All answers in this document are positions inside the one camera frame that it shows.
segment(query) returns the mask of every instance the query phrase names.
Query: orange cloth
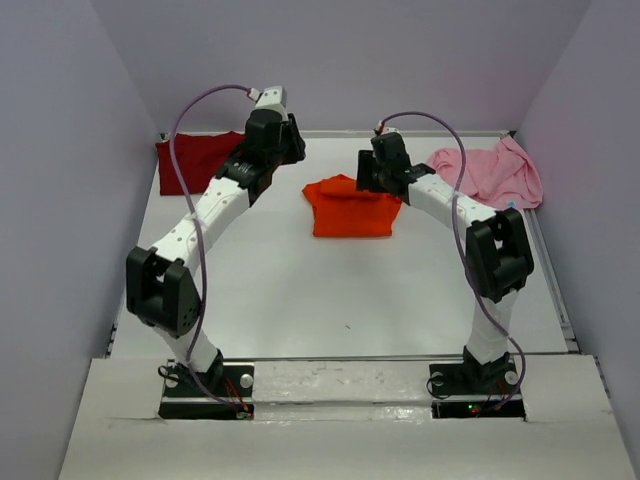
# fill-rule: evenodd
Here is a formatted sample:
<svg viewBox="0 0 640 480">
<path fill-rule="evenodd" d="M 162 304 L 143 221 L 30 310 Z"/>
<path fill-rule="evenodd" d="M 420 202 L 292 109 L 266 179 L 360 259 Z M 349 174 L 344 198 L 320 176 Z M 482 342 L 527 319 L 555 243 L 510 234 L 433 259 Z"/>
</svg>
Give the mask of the orange cloth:
<svg viewBox="0 0 640 480">
<path fill-rule="evenodd" d="M 386 193 L 356 191 L 345 175 L 310 183 L 302 193 L 313 207 L 315 237 L 388 237 L 402 206 Z"/>
</svg>

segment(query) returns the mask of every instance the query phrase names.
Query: pink cloth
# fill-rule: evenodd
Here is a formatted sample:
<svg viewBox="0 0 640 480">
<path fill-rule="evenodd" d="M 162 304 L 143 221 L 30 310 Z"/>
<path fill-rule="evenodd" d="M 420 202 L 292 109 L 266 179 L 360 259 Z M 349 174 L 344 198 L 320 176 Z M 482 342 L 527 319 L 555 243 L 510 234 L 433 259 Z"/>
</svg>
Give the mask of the pink cloth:
<svg viewBox="0 0 640 480">
<path fill-rule="evenodd" d="M 453 186 L 461 161 L 460 150 L 442 148 L 427 163 Z M 511 137 L 503 138 L 493 150 L 467 150 L 467 169 L 460 190 L 500 210 L 535 208 L 542 203 L 542 182 L 536 167 Z"/>
</svg>

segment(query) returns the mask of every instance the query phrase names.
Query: gray wall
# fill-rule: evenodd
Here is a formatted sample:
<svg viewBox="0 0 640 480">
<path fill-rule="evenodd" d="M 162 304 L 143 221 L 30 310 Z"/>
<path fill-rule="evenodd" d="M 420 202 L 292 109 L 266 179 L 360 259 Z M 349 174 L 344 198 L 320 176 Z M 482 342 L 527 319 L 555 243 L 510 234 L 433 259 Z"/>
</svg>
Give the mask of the gray wall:
<svg viewBox="0 0 640 480">
<path fill-rule="evenodd" d="M 92 0 L 158 126 L 213 85 L 284 83 L 303 129 L 373 128 L 422 108 L 515 128 L 589 0 Z M 237 93 L 185 128 L 239 127 Z M 434 129 L 421 119 L 402 126 Z"/>
<path fill-rule="evenodd" d="M 57 478 L 156 131 L 86 0 L 0 5 L 0 477 Z"/>
<path fill-rule="evenodd" d="M 600 357 L 640 473 L 640 2 L 594 0 L 519 140 L 545 188 L 540 223 L 580 345 Z"/>
</svg>

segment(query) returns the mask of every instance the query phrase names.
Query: red cloth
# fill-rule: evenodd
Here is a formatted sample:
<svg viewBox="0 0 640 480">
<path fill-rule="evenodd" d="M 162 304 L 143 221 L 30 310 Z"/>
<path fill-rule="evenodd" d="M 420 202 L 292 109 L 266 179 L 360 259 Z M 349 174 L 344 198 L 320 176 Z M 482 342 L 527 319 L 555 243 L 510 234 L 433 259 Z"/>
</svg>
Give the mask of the red cloth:
<svg viewBox="0 0 640 480">
<path fill-rule="evenodd" d="M 190 193 L 202 193 L 218 169 L 242 141 L 244 135 L 229 132 L 216 136 L 176 135 L 176 158 Z M 169 142 L 156 143 L 160 195 L 182 195 L 173 170 Z"/>
</svg>

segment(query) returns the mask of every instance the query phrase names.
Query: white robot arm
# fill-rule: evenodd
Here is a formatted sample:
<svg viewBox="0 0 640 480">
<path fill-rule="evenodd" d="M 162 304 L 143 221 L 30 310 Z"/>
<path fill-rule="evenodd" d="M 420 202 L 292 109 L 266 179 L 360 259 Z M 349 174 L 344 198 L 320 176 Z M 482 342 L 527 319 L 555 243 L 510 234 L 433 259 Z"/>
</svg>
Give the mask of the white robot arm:
<svg viewBox="0 0 640 480">
<path fill-rule="evenodd" d="M 270 185 L 275 170 L 305 157 L 295 117 L 287 113 L 286 91 L 271 87 L 258 98 L 245 125 L 245 139 L 211 180 L 195 207 L 204 249 L 250 208 Z M 204 332 L 197 332 L 201 299 L 193 282 L 200 266 L 196 229 L 186 215 L 151 248 L 135 247 L 126 262 L 126 305 L 169 345 L 176 360 L 191 366 L 203 383 L 215 387 L 222 374 L 222 353 Z"/>
<path fill-rule="evenodd" d="M 359 152 L 357 188 L 390 193 L 453 229 L 454 189 L 427 165 L 411 165 L 397 130 L 385 130 L 371 144 L 373 150 Z M 462 193 L 457 195 L 456 218 L 466 245 L 468 280 L 479 290 L 488 312 L 508 332 L 518 291 L 533 272 L 524 221 L 515 209 L 496 211 Z M 455 395 L 485 393 L 513 369 L 507 337 L 476 302 L 463 363 L 433 365 L 431 373 L 441 377 L 437 384 L 441 394 Z"/>
</svg>

